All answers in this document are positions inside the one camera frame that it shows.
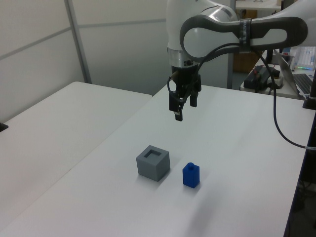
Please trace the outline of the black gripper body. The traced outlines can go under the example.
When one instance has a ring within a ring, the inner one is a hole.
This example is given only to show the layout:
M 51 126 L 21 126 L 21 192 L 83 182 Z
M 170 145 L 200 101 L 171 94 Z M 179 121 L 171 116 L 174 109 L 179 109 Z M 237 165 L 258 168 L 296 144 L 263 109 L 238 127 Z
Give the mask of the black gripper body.
M 176 84 L 176 93 L 178 95 L 198 95 L 200 92 L 200 76 L 196 76 L 198 65 L 187 68 L 179 68 L 172 66 L 172 73 L 178 72 L 173 81 Z

